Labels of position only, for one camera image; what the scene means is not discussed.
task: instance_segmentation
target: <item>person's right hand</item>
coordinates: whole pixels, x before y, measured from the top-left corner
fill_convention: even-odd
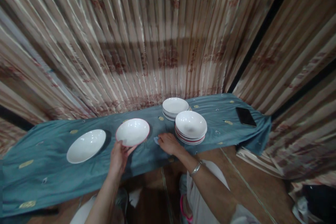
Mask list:
[[[183,149],[172,133],[162,133],[158,137],[159,140],[157,142],[160,147],[169,155],[176,156],[176,153]]]

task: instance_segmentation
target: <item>smartphone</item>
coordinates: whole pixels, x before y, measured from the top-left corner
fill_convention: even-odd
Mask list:
[[[247,108],[236,108],[238,118],[241,122],[241,124],[256,127],[256,122],[253,120],[253,117],[250,113],[250,111]]]

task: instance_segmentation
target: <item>curtain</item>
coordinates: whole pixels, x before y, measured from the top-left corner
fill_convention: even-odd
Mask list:
[[[272,115],[335,58],[335,0],[285,0],[233,93]]]
[[[0,103],[32,123],[221,92],[273,0],[2,0]]]
[[[25,134],[26,131],[0,118],[0,157]]]
[[[336,71],[273,122],[269,137],[265,151],[286,179],[336,170]]]

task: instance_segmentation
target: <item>blue tablecloth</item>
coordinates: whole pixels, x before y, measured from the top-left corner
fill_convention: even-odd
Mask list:
[[[271,129],[271,119],[254,110],[232,94],[216,94],[187,100],[193,111],[207,121],[205,140],[195,146],[184,145],[191,154],[246,141],[245,147],[261,154]],[[242,125],[235,108],[248,108],[257,127]],[[87,120],[58,120],[32,128],[3,159],[3,217],[17,215],[99,189],[108,172],[115,132],[127,119],[142,118],[150,133],[129,157],[123,179],[127,179],[176,159],[155,144],[153,138],[163,132],[174,133],[174,122],[163,117],[162,106]],[[70,164],[67,151],[82,134],[106,131],[106,142],[93,158]]]

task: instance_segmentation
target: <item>silver bracelet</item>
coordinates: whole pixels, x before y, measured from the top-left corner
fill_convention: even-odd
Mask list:
[[[198,165],[195,167],[195,169],[190,174],[190,177],[194,176],[196,174],[196,172],[198,172],[198,170],[200,169],[201,165],[202,165],[202,162],[199,162]]]

